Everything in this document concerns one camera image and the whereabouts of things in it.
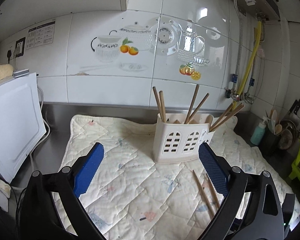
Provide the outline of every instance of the utensil holder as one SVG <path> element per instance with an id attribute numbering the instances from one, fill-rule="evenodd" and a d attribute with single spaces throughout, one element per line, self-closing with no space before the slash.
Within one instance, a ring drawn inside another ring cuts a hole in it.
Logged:
<path id="1" fill-rule="evenodd" d="M 266 129 L 266 132 L 259 144 L 259 150 L 262 155 L 271 155 L 278 146 L 278 143 L 281 139 L 281 135 L 276 136 L 269 129 Z"/>
<path id="2" fill-rule="evenodd" d="M 209 132 L 210 125 L 205 123 L 210 115 L 196 114 L 192 120 L 197 124 L 183 124 L 186 114 L 166 114 L 169 119 L 166 123 L 162 122 L 158 115 L 152 151 L 154 161 L 179 163 L 198 159 L 200 144 L 209 144 L 214 134 Z"/>

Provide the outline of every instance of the teal pump bottle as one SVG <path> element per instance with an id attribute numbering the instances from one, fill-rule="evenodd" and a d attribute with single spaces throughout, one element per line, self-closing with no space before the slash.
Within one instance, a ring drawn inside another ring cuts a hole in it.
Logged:
<path id="1" fill-rule="evenodd" d="M 263 117 L 263 122 L 260 122 L 259 125 L 255 128 L 253 135 L 250 138 L 250 142 L 254 145 L 259 145 L 263 135 L 266 132 L 266 122 L 268 121 L 267 117 Z"/>

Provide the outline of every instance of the white quilted pad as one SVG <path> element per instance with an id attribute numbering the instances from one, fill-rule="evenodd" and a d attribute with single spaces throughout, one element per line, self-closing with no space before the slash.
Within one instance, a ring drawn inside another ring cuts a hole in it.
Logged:
<path id="1" fill-rule="evenodd" d="M 237 118 L 221 125 L 210 143 L 217 155 L 231 166 L 247 173 L 268 170 L 276 185 L 280 202 L 291 188 L 262 157 L 257 147 L 250 148 L 233 132 Z M 96 142 L 103 144 L 105 155 L 87 193 L 80 201 L 107 239 L 197 239 L 210 222 L 209 211 L 201 199 L 192 170 L 202 182 L 205 170 L 200 160 L 178 164 L 157 164 L 151 156 L 155 124 L 142 125 L 124 119 L 75 115 L 71 120 L 71 136 L 61 167 L 72 166 L 86 155 Z M 213 208 L 215 203 L 209 191 Z M 237 214 L 242 218 L 248 194 Z M 75 233 L 54 193 L 60 218 L 69 232 Z M 296 201 L 294 221 L 300 214 Z"/>

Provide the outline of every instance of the yellow hose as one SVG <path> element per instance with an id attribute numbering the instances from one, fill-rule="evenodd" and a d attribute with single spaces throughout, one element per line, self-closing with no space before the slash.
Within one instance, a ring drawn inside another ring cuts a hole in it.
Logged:
<path id="1" fill-rule="evenodd" d="M 258 47 L 259 47 L 259 43 L 260 43 L 260 38 L 261 38 L 261 22 L 258 21 L 258 27 L 257 27 L 257 39 L 256 39 L 256 43 L 254 45 L 254 48 L 253 48 L 253 51 L 252 51 L 252 55 L 249 59 L 249 62 L 248 62 L 248 65 L 247 65 L 247 68 L 246 68 L 246 72 L 243 76 L 243 79 L 242 79 L 242 82 L 241 82 L 241 85 L 237 91 L 237 94 L 238 95 L 241 95 L 243 89 L 244 89 L 244 86 L 247 82 L 247 79 L 248 79 L 248 76 L 249 76 L 249 73 L 250 73 L 250 69 L 251 69 L 251 66 L 252 66 L 252 63 L 253 63 L 253 59 L 254 57 L 256 56 L 257 54 L 257 50 L 258 50 Z M 237 102 L 234 101 L 234 104 L 232 106 L 232 110 L 234 110 L 236 108 L 236 105 L 237 105 Z"/>

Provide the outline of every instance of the wooden chopstick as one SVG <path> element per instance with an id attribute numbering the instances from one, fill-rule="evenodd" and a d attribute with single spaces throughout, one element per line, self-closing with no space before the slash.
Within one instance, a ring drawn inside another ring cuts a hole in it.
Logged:
<path id="1" fill-rule="evenodd" d="M 204 202 L 207 204 L 207 207 L 208 207 L 208 209 L 209 209 L 209 211 L 210 211 L 210 212 L 209 212 L 209 213 L 210 213 L 210 218 L 212 219 L 212 218 L 214 217 L 214 211 L 213 211 L 213 209 L 212 209 L 212 206 L 211 206 L 211 204 L 210 204 L 210 201 L 209 201 L 209 199 L 208 199 L 206 193 L 204 192 L 203 187 L 201 186 L 201 183 L 200 183 L 200 181 L 199 181 L 199 179 L 198 179 L 197 174 L 195 174 L 194 170 L 192 170 L 192 172 L 193 172 L 194 179 L 195 179 L 195 181 L 196 181 L 196 183 L 197 183 L 197 185 L 198 185 L 199 191 L 200 191 L 200 193 L 201 193 L 201 195 L 202 195 L 202 197 L 203 197 L 203 200 L 204 200 Z"/>
<path id="2" fill-rule="evenodd" d="M 215 131 L 220 125 L 222 125 L 224 122 L 228 121 L 232 116 L 237 114 L 242 108 L 244 108 L 244 104 L 241 103 L 239 106 L 237 106 L 236 109 L 234 109 L 231 114 L 229 114 L 225 119 L 223 119 L 219 124 L 214 126 L 212 129 L 209 130 L 209 132 Z"/>
<path id="3" fill-rule="evenodd" d="M 212 184 L 208 174 L 207 174 L 207 178 L 208 178 L 208 184 L 209 184 L 209 188 L 210 188 L 210 191 L 211 191 L 211 195 L 214 198 L 214 201 L 216 202 L 217 208 L 219 208 L 220 203 L 219 203 L 219 200 L 218 200 L 218 196 L 217 196 L 217 193 L 214 190 L 213 184 Z"/>
<path id="4" fill-rule="evenodd" d="M 160 118 L 161 118 L 162 122 L 164 122 L 163 121 L 164 119 L 163 119 L 163 114 L 162 114 L 162 108 L 161 108 L 161 104 L 160 104 L 157 89 L 155 87 L 153 87 L 152 89 L 153 89 L 155 101 L 157 102 L 157 106 L 158 106 L 158 109 L 159 109 Z"/>
<path id="5" fill-rule="evenodd" d="M 161 110 L 162 110 L 162 117 L 163 117 L 163 122 L 167 122 L 166 118 L 166 107 L 164 106 L 164 99 L 163 99 L 163 91 L 159 91 L 159 97 L 160 97 L 160 102 L 161 102 Z"/>
<path id="6" fill-rule="evenodd" d="M 201 100 L 200 104 L 198 104 L 197 108 L 190 115 L 188 123 L 191 121 L 191 119 L 194 117 L 195 113 L 200 109 L 200 107 L 203 105 L 203 103 L 207 100 L 208 96 L 209 96 L 209 93 L 207 93 L 205 95 L 205 97 Z"/>
<path id="7" fill-rule="evenodd" d="M 189 107 L 189 110 L 188 110 L 188 114 L 187 114 L 187 117 L 186 117 L 186 120 L 185 120 L 184 124 L 187 124 L 189 122 L 189 117 L 190 117 L 190 114 L 191 114 L 191 111 L 192 111 L 192 108 L 193 108 L 193 105 L 194 105 L 195 98 L 197 97 L 198 90 L 199 90 L 199 84 L 197 84 L 195 86 L 195 90 L 194 90 L 194 94 L 193 94 L 193 97 L 192 97 L 192 101 L 191 101 L 191 104 L 190 104 L 190 107 Z"/>
<path id="8" fill-rule="evenodd" d="M 210 129 L 213 129 L 218 124 L 218 122 L 220 122 L 220 120 L 222 118 L 224 118 L 226 116 L 226 114 L 228 114 L 228 112 L 231 110 L 232 106 L 233 106 L 233 103 L 231 103 L 228 106 L 228 108 L 222 113 L 222 115 L 218 118 L 218 120 L 216 120 L 216 122 L 210 127 Z"/>

